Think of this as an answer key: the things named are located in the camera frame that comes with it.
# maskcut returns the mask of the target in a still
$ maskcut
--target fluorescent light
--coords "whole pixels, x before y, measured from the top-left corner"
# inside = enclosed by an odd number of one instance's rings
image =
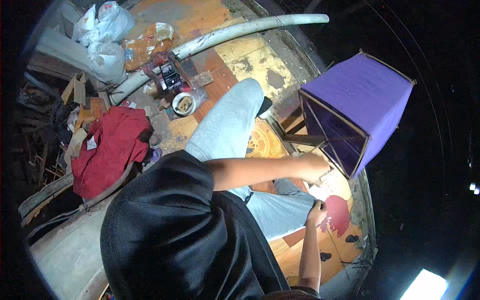
[[[400,300],[439,300],[445,293],[447,286],[445,279],[423,269]]]

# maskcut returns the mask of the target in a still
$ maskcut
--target hand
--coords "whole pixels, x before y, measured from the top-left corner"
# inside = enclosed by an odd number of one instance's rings
[[[297,157],[297,160],[300,166],[298,177],[308,183],[316,183],[330,169],[330,165],[322,156],[313,153],[305,153]]]
[[[317,200],[317,203],[312,207],[307,215],[307,223],[311,223],[317,227],[327,216],[327,204],[322,200]]]

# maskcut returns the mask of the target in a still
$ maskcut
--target wooden floor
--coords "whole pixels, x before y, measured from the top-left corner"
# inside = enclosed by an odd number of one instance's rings
[[[180,45],[214,29],[245,21],[243,18],[233,19],[220,0],[142,0],[131,9],[131,13],[141,16],[145,22],[172,24],[175,29],[174,45]],[[298,89],[297,81],[282,59],[259,34],[237,38],[207,49],[193,55],[192,61],[199,73],[210,71],[214,82],[206,86],[209,100],[192,116],[169,122],[165,116],[158,115],[154,118],[155,121],[152,121],[156,131],[157,128],[161,131],[163,138],[161,145],[168,149],[168,152],[182,149],[208,111],[242,79],[250,77],[260,83],[265,95],[272,99],[274,107],[282,108],[281,112],[276,112],[280,122],[296,109],[292,105],[283,105],[281,101],[282,93],[288,89]],[[248,147],[252,151],[247,157],[282,157],[287,154],[268,124],[259,119],[256,120]],[[338,171],[331,172],[320,187],[310,190],[301,180],[294,180],[294,183],[302,190],[315,195],[317,199],[328,201],[329,196],[336,195],[345,201],[348,212],[352,208],[353,200],[348,183]],[[272,182],[254,185],[253,189],[276,193]],[[360,254],[356,244],[346,243],[345,239],[350,234],[358,235],[362,239],[361,230],[350,222],[349,216],[343,222],[346,222],[344,225],[347,229],[342,232],[331,227],[334,222],[326,224],[324,228],[318,228],[320,251],[331,254],[330,259],[322,262],[322,283],[345,267],[342,261],[351,262]],[[284,276],[290,279],[298,275],[303,234],[304,231],[300,230],[270,242]]]

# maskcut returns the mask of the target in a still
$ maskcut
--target floor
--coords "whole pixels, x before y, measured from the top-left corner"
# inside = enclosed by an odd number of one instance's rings
[[[222,2],[220,0],[142,0],[130,12],[147,23],[171,24],[175,29],[174,45],[180,45],[212,30],[243,23],[255,17],[243,3],[233,0]],[[300,103],[296,97],[297,90],[301,83],[312,78],[304,72],[295,55],[289,53],[289,49],[274,37],[273,31],[251,34],[192,56],[197,71],[199,73],[210,71],[214,82],[206,86],[208,101],[191,116],[169,121],[164,111],[157,112],[153,98],[147,92],[144,93],[147,88],[140,88],[128,98],[129,101],[135,102],[138,108],[150,106],[152,112],[150,120],[155,132],[162,137],[158,147],[162,148],[164,154],[183,149],[208,111],[224,93],[242,79],[251,77],[260,83],[265,95],[272,99],[274,116],[280,123],[298,109]],[[248,147],[250,151],[246,157],[287,155],[269,125],[260,119],[255,121]],[[319,187],[308,188],[301,180],[294,182],[304,191],[327,201],[327,206],[331,203],[332,207],[338,208],[336,211],[329,212],[330,219],[317,230],[320,251],[331,255],[331,258],[322,262],[321,283],[327,283],[342,270],[350,279],[345,269],[347,264],[342,262],[352,262],[361,255],[364,234],[358,225],[361,225],[361,222],[356,222],[357,225],[354,225],[350,221],[354,200],[347,180],[334,169],[322,178],[322,184]],[[271,182],[255,185],[253,189],[276,192]],[[270,242],[284,276],[292,284],[295,284],[298,276],[303,235],[304,230],[300,230]],[[347,243],[345,239],[349,235],[358,236],[359,241]]]

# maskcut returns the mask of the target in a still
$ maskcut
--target leg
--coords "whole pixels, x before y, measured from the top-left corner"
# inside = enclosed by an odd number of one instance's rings
[[[308,212],[317,201],[288,179],[276,180],[275,187],[279,195],[254,192],[247,203],[267,241],[279,239],[302,228]]]
[[[264,92],[255,79],[240,81],[200,122],[185,145],[185,151],[200,161],[245,157],[248,139],[263,100]],[[241,187],[229,192],[245,200],[251,190]]]

